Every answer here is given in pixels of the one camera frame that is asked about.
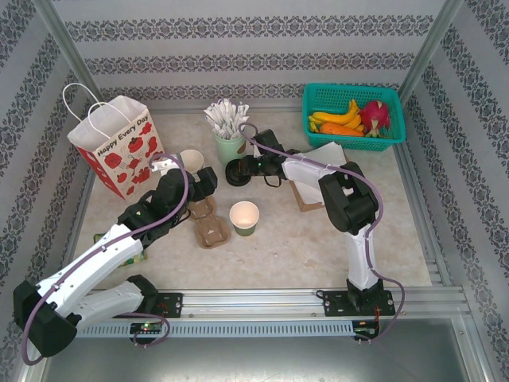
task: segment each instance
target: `green cup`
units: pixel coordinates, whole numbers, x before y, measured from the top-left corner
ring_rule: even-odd
[[[215,134],[214,137],[217,154],[223,166],[246,155],[246,139],[242,135],[235,139],[222,139]]]
[[[235,231],[241,236],[250,236],[255,232],[260,211],[250,201],[240,201],[231,207],[230,220]]]

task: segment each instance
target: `table surface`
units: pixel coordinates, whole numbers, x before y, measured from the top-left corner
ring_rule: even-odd
[[[227,221],[231,239],[217,248],[202,249],[194,236],[195,224],[186,221],[147,249],[148,260],[115,270],[98,288],[114,287],[137,274],[147,277],[158,289],[346,287],[344,234],[332,226],[324,209],[300,212],[288,182],[273,189],[257,177],[244,187],[230,186],[203,115],[153,115],[153,120],[165,152],[199,150],[205,165],[215,170],[219,179],[214,193],[216,215]],[[301,128],[300,113],[253,113],[249,122],[261,131],[272,129],[286,150],[312,149]],[[383,196],[385,214],[374,237],[379,272],[406,287],[431,286],[393,150],[345,153]],[[147,189],[155,188],[158,178],[152,176]],[[252,201],[260,210],[252,236],[238,236],[228,219],[230,207],[238,201]],[[93,244],[94,234],[106,232],[129,204],[96,178],[75,257]]]

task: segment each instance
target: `striped wall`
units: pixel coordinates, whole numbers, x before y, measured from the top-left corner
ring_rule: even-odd
[[[193,109],[301,104],[304,84],[405,78],[444,0],[60,0],[103,94]]]
[[[407,145],[495,380],[509,380],[509,1],[468,0],[406,105]]]
[[[0,382],[21,331],[13,289],[60,268],[88,167],[65,138],[76,125],[61,97],[74,74],[28,0],[0,1]],[[68,93],[84,110],[81,90]]]

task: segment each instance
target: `green basket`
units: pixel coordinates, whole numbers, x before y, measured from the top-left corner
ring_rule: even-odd
[[[309,131],[309,116],[315,111],[331,114],[344,114],[348,111],[350,100],[354,99],[360,108],[374,100],[383,101],[389,107],[390,130],[380,130],[390,138],[346,137],[344,135],[318,134]],[[302,123],[309,144],[314,147],[329,142],[339,142],[345,149],[384,151],[406,138],[405,121],[398,93],[389,88],[369,86],[307,84],[302,99]]]

